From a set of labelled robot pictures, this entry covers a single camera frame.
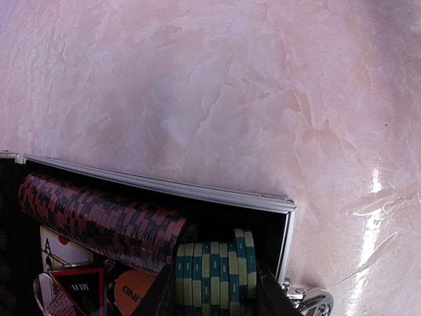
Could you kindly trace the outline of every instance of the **poker chip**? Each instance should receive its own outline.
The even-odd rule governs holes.
[[[210,312],[212,316],[220,314],[220,269],[219,243],[210,243]]]
[[[220,268],[220,314],[230,314],[230,274],[228,268],[228,246],[226,243],[219,244],[219,268]]]
[[[184,253],[183,303],[184,315],[193,316],[193,254],[195,244],[187,244]]]
[[[195,227],[177,210],[32,173],[19,189],[22,211],[101,255],[157,275]]]
[[[202,316],[202,252],[203,244],[195,244],[192,282],[194,316]]]
[[[211,316],[211,244],[203,244],[202,254],[202,315]]]
[[[176,313],[183,316],[184,293],[183,293],[183,273],[184,273],[184,253],[186,245],[180,245],[177,251],[176,259]]]
[[[245,314],[247,301],[247,256],[245,252],[245,240],[242,229],[234,230],[234,245],[238,257],[238,277],[239,277],[239,313]]]
[[[228,271],[230,274],[230,316],[239,316],[238,258],[233,244],[228,244]]]
[[[255,243],[250,230],[244,230],[245,251],[247,254],[247,310],[246,316],[253,316],[257,289],[257,264]]]

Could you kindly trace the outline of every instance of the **metal latch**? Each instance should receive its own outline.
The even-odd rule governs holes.
[[[334,308],[333,296],[323,288],[296,288],[286,279],[282,286],[294,308],[306,316],[330,316]]]

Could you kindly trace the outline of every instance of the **marble surface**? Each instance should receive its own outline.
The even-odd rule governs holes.
[[[17,0],[0,34],[1,148],[287,194],[295,285],[419,315],[419,1]]]
[[[7,28],[6,20],[14,5],[14,0],[0,0],[0,36],[3,30]]]

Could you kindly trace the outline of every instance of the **poker chip case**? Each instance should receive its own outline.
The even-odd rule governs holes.
[[[93,199],[101,200],[102,206],[97,203],[89,213],[79,211],[73,217],[67,209],[51,210],[53,201],[66,198],[57,194],[63,186],[77,197],[76,202],[68,202],[73,208],[78,203],[89,205]],[[85,188],[93,191],[87,194]],[[268,267],[279,284],[285,281],[296,206],[283,196],[208,188],[7,151],[0,152],[0,193],[0,237],[3,231],[7,237],[0,277],[5,262],[10,275],[4,287],[12,300],[11,312],[2,314],[0,308],[0,316],[41,315],[32,289],[34,276],[43,272],[40,223],[95,253],[156,274],[165,264],[175,262],[179,243],[219,242],[224,246],[221,253],[228,256],[226,243],[232,242],[236,228],[244,228],[253,233],[256,260]],[[30,214],[30,207],[25,211],[28,201],[37,198],[37,214]],[[115,208],[108,211],[111,203]],[[146,246],[131,237],[139,234],[142,223],[146,223],[142,230]]]

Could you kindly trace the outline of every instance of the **open case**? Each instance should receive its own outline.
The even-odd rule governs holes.
[[[228,242],[233,229],[247,228],[253,233],[257,260],[268,267],[297,310],[307,315],[332,312],[333,300],[326,291],[289,287],[286,268],[297,208],[286,197],[146,178],[2,151],[0,192],[4,207],[0,228],[7,235],[4,260],[11,268],[7,288],[17,300],[11,315],[41,315],[32,288],[34,276],[43,272],[39,224],[21,212],[18,198],[21,183],[32,172],[53,174],[91,188],[183,210],[188,221],[195,223],[198,242]]]

